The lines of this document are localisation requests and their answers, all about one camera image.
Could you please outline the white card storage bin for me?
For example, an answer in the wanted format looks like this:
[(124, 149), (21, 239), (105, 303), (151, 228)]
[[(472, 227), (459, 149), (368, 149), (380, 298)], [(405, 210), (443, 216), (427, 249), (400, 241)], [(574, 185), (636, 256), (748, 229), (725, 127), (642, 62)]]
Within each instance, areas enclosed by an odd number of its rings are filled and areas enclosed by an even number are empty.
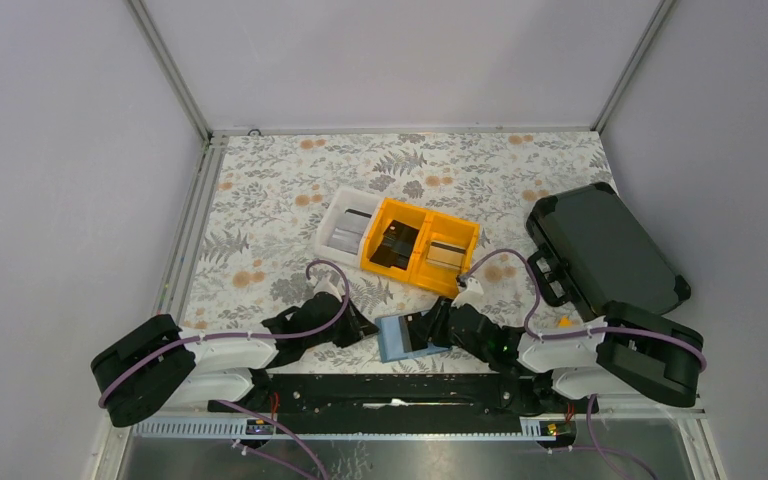
[(341, 186), (317, 228), (317, 257), (359, 268), (364, 246), (384, 197)]

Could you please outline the yellow card storage bin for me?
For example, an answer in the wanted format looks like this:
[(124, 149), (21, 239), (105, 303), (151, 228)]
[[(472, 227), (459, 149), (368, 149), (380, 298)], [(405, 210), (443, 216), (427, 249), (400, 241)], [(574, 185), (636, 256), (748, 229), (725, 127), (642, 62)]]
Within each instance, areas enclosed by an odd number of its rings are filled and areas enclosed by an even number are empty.
[(453, 298), (481, 227), (392, 198), (381, 201), (359, 250), (361, 269)]

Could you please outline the black card pocket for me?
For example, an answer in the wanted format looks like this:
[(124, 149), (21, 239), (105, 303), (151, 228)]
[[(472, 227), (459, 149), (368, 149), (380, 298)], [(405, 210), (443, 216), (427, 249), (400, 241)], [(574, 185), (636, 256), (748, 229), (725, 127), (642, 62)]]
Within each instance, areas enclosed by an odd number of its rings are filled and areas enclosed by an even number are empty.
[(401, 338), (406, 352), (424, 350), (429, 346), (424, 317), (424, 311), (399, 317)]

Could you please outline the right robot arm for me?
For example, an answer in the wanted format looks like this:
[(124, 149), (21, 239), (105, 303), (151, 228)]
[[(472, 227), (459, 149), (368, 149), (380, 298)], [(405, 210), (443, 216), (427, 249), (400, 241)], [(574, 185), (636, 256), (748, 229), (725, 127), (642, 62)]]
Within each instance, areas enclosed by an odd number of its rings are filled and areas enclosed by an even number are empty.
[(457, 347), (508, 378), (529, 377), (535, 402), (557, 412), (592, 394), (639, 393), (678, 408), (695, 405), (707, 361), (703, 336), (641, 308), (611, 301), (579, 328), (502, 326), (446, 298), (410, 322), (412, 346)]

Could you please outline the blue card holder wallet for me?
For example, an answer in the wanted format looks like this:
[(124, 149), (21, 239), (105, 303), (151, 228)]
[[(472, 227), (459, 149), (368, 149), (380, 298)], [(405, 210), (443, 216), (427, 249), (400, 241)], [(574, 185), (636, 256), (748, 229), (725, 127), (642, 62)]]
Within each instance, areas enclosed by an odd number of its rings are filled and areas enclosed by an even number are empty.
[(419, 340), (413, 340), (409, 327), (414, 320), (421, 319), (426, 313), (427, 310), (375, 319), (382, 363), (412, 360), (451, 350), (451, 348), (437, 346), (430, 342), (422, 343)]

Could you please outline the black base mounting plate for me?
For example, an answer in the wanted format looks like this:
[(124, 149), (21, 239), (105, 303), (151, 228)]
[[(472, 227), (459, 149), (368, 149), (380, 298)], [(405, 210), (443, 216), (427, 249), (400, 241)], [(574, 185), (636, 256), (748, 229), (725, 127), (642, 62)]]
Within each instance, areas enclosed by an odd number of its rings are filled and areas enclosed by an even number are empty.
[(296, 434), (516, 434), (521, 420), (585, 414), (584, 399), (554, 392), (549, 378), (485, 374), (257, 373), (240, 400), (211, 400), (215, 413), (253, 411)]

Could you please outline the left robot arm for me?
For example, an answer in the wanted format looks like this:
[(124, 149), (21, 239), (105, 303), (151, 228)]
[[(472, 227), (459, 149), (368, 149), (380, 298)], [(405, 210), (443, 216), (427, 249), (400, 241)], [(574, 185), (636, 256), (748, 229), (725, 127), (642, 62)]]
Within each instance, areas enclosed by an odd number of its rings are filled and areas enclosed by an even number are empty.
[(213, 400), (256, 411), (271, 388), (257, 372), (295, 363), (322, 344), (346, 348), (378, 332), (351, 300), (319, 292), (249, 329), (179, 327), (159, 314), (99, 353), (90, 368), (116, 427)]

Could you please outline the black hard case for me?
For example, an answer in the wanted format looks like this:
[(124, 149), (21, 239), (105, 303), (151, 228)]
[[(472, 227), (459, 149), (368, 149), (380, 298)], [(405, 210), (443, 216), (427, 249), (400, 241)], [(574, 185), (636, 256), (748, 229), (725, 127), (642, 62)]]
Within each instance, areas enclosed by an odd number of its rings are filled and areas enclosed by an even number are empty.
[(542, 300), (571, 304), (586, 322), (613, 303), (664, 315), (691, 297), (689, 282), (608, 183), (539, 199), (525, 228), (537, 247), (527, 263)]

